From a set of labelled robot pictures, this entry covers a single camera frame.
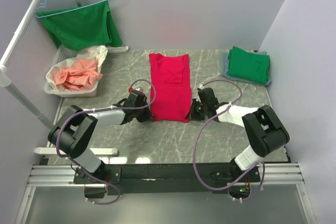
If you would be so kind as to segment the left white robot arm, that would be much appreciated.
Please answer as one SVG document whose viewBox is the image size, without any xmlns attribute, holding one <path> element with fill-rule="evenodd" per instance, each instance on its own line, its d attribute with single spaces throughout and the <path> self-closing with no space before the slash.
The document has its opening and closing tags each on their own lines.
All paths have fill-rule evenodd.
<svg viewBox="0 0 336 224">
<path fill-rule="evenodd" d="M 127 98 L 106 110 L 96 112 L 70 106 L 48 134 L 48 141 L 86 169 L 91 182 L 104 179 L 104 163 L 88 147 L 96 126 L 123 125 L 136 119 L 146 122 L 152 118 L 146 95 L 140 90 L 132 90 Z"/>
</svg>

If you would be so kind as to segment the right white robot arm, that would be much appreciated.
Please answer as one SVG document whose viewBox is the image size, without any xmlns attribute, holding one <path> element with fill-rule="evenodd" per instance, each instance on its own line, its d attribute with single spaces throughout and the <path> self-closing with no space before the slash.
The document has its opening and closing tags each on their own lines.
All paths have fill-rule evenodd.
<svg viewBox="0 0 336 224">
<path fill-rule="evenodd" d="M 238 182 L 249 175 L 250 167 L 290 141 L 289 133 L 271 106 L 249 108 L 229 102 L 220 103 L 212 88 L 197 89 L 190 117 L 191 120 L 203 121 L 208 118 L 244 128 L 249 145 L 232 159 L 230 169 L 232 179 Z"/>
</svg>

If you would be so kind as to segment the red t-shirt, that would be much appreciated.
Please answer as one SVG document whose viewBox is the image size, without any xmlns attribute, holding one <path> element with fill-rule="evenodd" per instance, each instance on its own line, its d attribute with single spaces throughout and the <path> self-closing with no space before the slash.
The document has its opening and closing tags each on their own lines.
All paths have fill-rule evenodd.
<svg viewBox="0 0 336 224">
<path fill-rule="evenodd" d="M 192 104 L 189 55 L 169 57 L 149 54 L 151 82 L 150 105 L 153 121 L 187 123 Z"/>
</svg>

